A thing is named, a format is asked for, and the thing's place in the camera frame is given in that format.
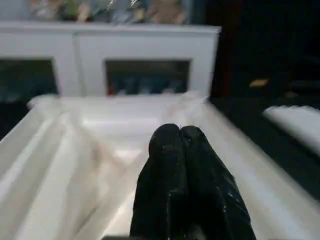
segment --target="white tray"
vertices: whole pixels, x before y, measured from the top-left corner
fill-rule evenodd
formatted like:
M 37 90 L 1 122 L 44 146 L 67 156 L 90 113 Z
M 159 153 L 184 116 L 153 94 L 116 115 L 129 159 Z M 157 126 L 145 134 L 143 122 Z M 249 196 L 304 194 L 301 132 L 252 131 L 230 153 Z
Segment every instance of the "white tray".
M 235 176 L 257 239 L 320 239 L 318 203 L 213 106 L 191 93 L 43 96 L 32 104 L 20 126 L 0 143 L 6 163 L 0 186 L 4 176 L 11 178 L 7 188 L 0 188 L 1 240 L 128 235 L 148 143 L 164 123 L 203 130 Z M 24 133 L 30 137 L 21 137 Z M 13 145 L 20 146 L 16 152 Z M 24 161 L 25 174 L 13 171 L 19 161 Z

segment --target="white cabinet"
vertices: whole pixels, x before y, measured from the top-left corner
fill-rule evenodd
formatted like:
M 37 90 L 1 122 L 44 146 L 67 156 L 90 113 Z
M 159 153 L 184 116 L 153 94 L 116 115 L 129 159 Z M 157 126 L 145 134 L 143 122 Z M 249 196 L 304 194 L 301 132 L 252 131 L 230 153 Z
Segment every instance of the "white cabinet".
M 5 31 L 0 28 L 0 46 L 0 59 L 3 62 L 50 61 L 59 93 L 63 96 L 82 95 L 72 34 L 32 30 Z
M 154 26 L 130 31 L 119 29 L 104 35 L 80 34 L 76 41 L 86 93 L 90 96 L 108 93 L 109 73 L 117 71 L 115 62 L 118 68 L 127 68 L 129 72 L 143 71 L 150 75 L 150 69 L 155 68 L 156 72 L 167 71 L 169 75 L 172 72 L 174 76 L 184 68 L 179 65 L 186 63 L 187 89 L 207 96 L 212 82 L 217 33 L 204 27 Z
M 204 26 L 2 22 L 0 59 L 51 60 L 63 96 L 106 96 L 118 84 L 114 76 L 125 71 L 145 74 L 144 81 L 155 75 L 174 79 L 179 91 L 207 96 L 219 31 Z

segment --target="glass cabinet door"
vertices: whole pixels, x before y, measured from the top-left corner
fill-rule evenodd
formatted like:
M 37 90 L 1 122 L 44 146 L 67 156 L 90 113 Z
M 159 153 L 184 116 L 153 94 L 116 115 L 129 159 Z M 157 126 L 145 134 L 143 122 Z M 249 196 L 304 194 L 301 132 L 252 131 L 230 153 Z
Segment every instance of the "glass cabinet door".
M 106 94 L 184 93 L 189 66 L 188 60 L 106 60 Z
M 0 101 L 82 96 L 72 34 L 0 32 L 0 46 Z
M 58 94 L 52 60 L 0 59 L 0 103 L 43 94 Z

